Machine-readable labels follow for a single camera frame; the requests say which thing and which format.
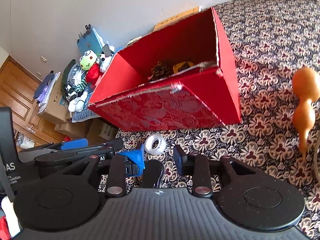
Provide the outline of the clear tape roll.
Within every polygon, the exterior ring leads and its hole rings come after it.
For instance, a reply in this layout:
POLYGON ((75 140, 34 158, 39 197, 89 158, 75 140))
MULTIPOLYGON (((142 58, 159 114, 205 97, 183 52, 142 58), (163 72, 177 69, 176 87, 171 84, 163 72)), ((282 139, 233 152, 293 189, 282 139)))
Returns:
POLYGON ((152 134, 147 137, 144 148, 148 154, 161 155, 167 147, 167 142, 160 134, 152 134))

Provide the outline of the yellow tape measure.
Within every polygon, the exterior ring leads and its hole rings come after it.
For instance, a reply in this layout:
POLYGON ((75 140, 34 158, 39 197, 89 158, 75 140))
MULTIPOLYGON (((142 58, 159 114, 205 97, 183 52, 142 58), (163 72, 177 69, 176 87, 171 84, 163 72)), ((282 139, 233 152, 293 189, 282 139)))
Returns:
POLYGON ((190 67, 192 67, 194 64, 192 62, 189 62, 189 61, 185 61, 185 62, 180 62, 176 65, 174 65, 172 67, 172 70, 173 70, 173 73, 174 74, 177 74, 179 72, 182 72, 190 67))

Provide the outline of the black magnifier lens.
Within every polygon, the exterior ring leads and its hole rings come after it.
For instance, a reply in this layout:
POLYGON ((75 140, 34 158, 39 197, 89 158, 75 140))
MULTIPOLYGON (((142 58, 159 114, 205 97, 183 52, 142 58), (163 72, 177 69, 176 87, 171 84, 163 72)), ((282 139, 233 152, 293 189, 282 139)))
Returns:
POLYGON ((164 165, 162 162, 152 159, 145 163, 143 171, 142 188, 158 189, 164 176, 164 165))

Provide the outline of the pine cone in box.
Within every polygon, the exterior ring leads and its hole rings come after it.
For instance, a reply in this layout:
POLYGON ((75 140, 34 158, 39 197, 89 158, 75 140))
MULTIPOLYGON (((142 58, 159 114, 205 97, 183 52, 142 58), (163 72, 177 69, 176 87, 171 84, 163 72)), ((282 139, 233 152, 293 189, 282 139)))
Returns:
POLYGON ((152 68, 152 75, 150 81, 160 80, 166 77, 169 77, 173 74, 173 70, 165 62, 158 62, 152 68))

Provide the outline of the wooden door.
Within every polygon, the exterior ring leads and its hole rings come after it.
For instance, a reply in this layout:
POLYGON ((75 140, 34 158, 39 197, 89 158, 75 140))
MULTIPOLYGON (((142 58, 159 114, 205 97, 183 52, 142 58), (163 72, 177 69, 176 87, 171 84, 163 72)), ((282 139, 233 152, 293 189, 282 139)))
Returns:
POLYGON ((34 92, 41 81, 22 67, 11 56, 1 66, 1 106, 12 110, 16 133, 28 137, 35 145, 57 143, 65 136, 55 130, 55 125, 40 117, 34 92))

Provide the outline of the blue paper bag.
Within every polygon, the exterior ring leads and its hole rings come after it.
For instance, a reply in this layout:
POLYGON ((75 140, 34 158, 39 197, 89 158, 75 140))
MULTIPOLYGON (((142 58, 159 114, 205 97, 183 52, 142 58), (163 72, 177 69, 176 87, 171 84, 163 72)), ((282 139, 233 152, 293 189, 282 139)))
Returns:
POLYGON ((92 50, 94 53, 99 55, 102 52, 103 47, 106 45, 106 42, 90 24, 85 25, 85 29, 84 33, 79 34, 76 42, 80 54, 84 55, 86 51, 92 50))

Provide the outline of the white panda plush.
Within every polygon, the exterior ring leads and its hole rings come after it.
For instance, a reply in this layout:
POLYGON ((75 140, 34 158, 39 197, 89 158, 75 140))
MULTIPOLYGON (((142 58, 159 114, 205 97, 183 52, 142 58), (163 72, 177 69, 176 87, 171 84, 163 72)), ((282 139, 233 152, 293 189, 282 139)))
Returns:
POLYGON ((106 72, 107 67, 109 66, 111 59, 112 59, 112 52, 104 52, 102 51, 100 55, 97 57, 96 63, 99 66, 99 70, 101 73, 106 72))

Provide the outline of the orange gourd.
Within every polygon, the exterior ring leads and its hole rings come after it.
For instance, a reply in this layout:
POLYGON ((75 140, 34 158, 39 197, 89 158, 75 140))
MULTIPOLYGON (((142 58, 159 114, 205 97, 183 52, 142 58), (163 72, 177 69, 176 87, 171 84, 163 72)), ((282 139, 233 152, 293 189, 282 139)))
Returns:
POLYGON ((309 132, 316 120, 312 103, 319 99, 319 74, 308 67, 300 68, 293 75, 292 88, 299 99, 292 122, 299 135, 299 151, 305 159, 309 132))

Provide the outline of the patterned black white cloth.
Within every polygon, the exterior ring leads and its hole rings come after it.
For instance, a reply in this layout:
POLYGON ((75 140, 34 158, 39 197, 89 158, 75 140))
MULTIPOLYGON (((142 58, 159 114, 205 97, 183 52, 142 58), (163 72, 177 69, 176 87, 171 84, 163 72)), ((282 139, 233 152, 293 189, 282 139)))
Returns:
POLYGON ((319 2, 313 0, 233 0, 214 6, 235 58, 241 122, 222 127, 162 131, 165 151, 162 188, 191 188, 178 174, 173 150, 228 155, 299 189, 305 210, 297 228, 319 239, 319 123, 308 136, 306 155, 298 149, 292 117, 299 100, 292 90, 294 73, 319 71, 319 2))

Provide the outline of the red cardboard box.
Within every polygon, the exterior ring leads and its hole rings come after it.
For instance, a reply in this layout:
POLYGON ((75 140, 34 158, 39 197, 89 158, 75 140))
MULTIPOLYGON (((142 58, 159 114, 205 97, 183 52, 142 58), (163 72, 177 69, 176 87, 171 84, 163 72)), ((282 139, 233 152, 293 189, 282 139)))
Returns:
POLYGON ((115 53, 88 107, 124 131, 210 128, 241 121, 234 54, 214 8, 145 35, 115 53), (158 62, 194 65, 150 81, 158 62))

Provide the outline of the blue floral towel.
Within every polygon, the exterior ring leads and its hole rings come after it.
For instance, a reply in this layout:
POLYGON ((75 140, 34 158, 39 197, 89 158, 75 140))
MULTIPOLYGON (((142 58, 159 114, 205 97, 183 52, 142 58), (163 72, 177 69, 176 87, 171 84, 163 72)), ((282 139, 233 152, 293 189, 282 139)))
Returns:
POLYGON ((93 89, 91 84, 88 84, 84 92, 87 92, 87 98, 84 100, 83 108, 81 111, 75 111, 72 114, 72 123, 84 122, 90 119, 99 118, 100 116, 94 113, 88 108, 89 100, 93 94, 93 89))

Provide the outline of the green frog plush toy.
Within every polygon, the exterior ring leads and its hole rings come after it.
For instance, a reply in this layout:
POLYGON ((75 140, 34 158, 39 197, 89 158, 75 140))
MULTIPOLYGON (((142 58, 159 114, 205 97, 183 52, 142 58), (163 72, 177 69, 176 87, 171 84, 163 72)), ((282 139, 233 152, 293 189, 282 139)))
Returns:
POLYGON ((92 50, 87 50, 85 51, 84 55, 82 55, 82 57, 80 57, 79 59, 79 64, 81 69, 88 71, 93 64, 96 63, 97 60, 97 55, 94 51, 92 50))

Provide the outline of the brown cardboard boxes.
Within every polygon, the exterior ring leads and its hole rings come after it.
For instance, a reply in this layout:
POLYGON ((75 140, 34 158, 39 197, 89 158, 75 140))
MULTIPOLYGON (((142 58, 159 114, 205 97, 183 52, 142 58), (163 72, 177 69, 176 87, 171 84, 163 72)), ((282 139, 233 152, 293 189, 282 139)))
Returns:
POLYGON ((47 103, 39 104, 38 115, 54 124, 54 131, 71 139, 86 138, 90 146, 102 144, 116 137, 118 128, 107 123, 89 109, 87 102, 81 112, 70 112, 69 102, 63 97, 62 75, 50 85, 47 103))

